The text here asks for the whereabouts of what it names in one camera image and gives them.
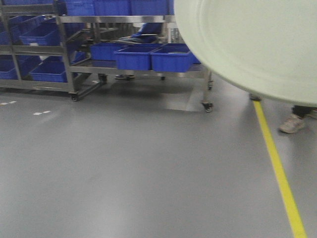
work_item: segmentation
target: gray floor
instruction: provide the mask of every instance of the gray floor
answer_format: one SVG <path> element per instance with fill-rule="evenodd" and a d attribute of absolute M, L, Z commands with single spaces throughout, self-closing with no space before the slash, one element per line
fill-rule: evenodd
<path fill-rule="evenodd" d="M 216 77 L 208 114 L 201 84 L 110 79 L 76 103 L 1 90 L 0 237 L 291 238 L 248 93 Z M 263 107 L 315 238 L 317 121 L 283 135 L 291 105 Z"/>

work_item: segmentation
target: sneaker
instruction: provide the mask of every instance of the sneaker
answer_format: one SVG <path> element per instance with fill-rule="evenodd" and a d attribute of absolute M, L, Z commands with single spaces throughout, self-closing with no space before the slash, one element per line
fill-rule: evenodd
<path fill-rule="evenodd" d="M 311 112 L 307 114 L 306 116 L 317 119 L 317 108 L 312 109 Z"/>
<path fill-rule="evenodd" d="M 123 74 L 120 74 L 120 75 L 116 75 L 115 76 L 115 79 L 122 79 L 122 80 L 130 80 L 130 79 L 133 79 L 135 78 L 134 75 L 123 75 Z"/>
<path fill-rule="evenodd" d="M 291 114 L 285 122 L 279 127 L 279 130 L 292 134 L 305 127 L 304 120 L 295 114 Z"/>

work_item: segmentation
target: metal rack leg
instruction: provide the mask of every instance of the metal rack leg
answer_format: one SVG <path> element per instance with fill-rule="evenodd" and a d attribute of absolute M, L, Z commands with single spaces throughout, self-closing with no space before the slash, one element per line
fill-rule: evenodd
<path fill-rule="evenodd" d="M 212 111 L 212 107 L 213 104 L 208 100 L 209 98 L 209 87 L 210 87 L 210 83 L 212 82 L 211 80 L 211 71 L 206 69 L 204 71 L 204 84 L 203 84 L 203 100 L 201 101 L 202 105 L 205 108 L 206 112 L 211 112 Z"/>

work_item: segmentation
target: yellow floor line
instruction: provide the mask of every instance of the yellow floor line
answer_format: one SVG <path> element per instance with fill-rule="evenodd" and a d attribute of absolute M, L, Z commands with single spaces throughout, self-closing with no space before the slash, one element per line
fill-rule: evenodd
<path fill-rule="evenodd" d="M 287 177 L 280 156 L 278 154 L 276 145 L 267 125 L 261 103 L 254 101 L 254 107 L 258 115 L 263 137 L 265 139 L 266 147 L 271 158 L 275 176 L 282 195 L 282 199 L 284 202 L 290 226 L 293 231 L 294 238 L 307 238 L 307 234 L 301 216 L 299 214 L 295 199 L 293 197 L 292 190 L 287 181 Z"/>

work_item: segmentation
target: metal shelving cart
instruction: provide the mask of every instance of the metal shelving cart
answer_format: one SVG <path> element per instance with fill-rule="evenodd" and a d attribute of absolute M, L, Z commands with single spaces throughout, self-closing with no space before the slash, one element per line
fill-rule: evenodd
<path fill-rule="evenodd" d="M 9 33 L 8 19 L 11 16 L 38 16 L 38 15 L 60 15 L 61 4 L 58 1 L 53 1 L 52 4 L 36 4 L 36 5 L 3 5 L 0 1 L 0 14 L 1 20 L 4 25 L 5 31 Z M 81 41 L 85 38 L 83 34 L 75 34 L 69 39 L 65 38 L 64 24 L 60 24 L 59 18 L 56 18 L 60 34 L 60 46 L 25 46 L 14 45 L 12 43 L 12 36 L 8 34 L 9 44 L 0 45 L 0 55 L 12 55 L 15 69 L 17 72 L 18 80 L 0 79 L 0 87 L 2 88 L 17 88 L 17 89 L 31 89 L 31 90 L 49 90 L 61 91 L 71 94 L 72 99 L 77 99 L 94 89 L 104 84 L 103 81 L 98 83 L 91 83 L 84 85 L 83 82 L 89 77 L 89 73 L 80 74 L 78 77 L 73 78 L 70 72 L 70 62 L 67 52 L 66 43 L 71 40 Z M 43 82 L 32 81 L 28 75 L 21 76 L 17 55 L 32 55 L 32 56 L 62 56 L 65 64 L 67 82 Z"/>
<path fill-rule="evenodd" d="M 60 23 L 94 23 L 97 27 L 99 23 L 170 23 L 176 22 L 175 16 L 60 16 L 58 17 Z M 203 104 L 205 110 L 210 112 L 212 110 L 212 103 L 208 100 L 209 91 L 212 88 L 211 71 L 202 64 L 194 64 L 187 72 L 156 72 L 153 70 L 119 70 L 116 68 L 116 62 L 113 61 L 99 61 L 86 59 L 72 66 L 69 66 L 69 72 L 78 73 L 95 73 L 99 75 L 100 81 L 106 81 L 108 74 L 130 74 L 130 75 L 147 75 L 157 76 L 165 79 L 165 77 L 183 77 L 183 78 L 203 78 Z"/>

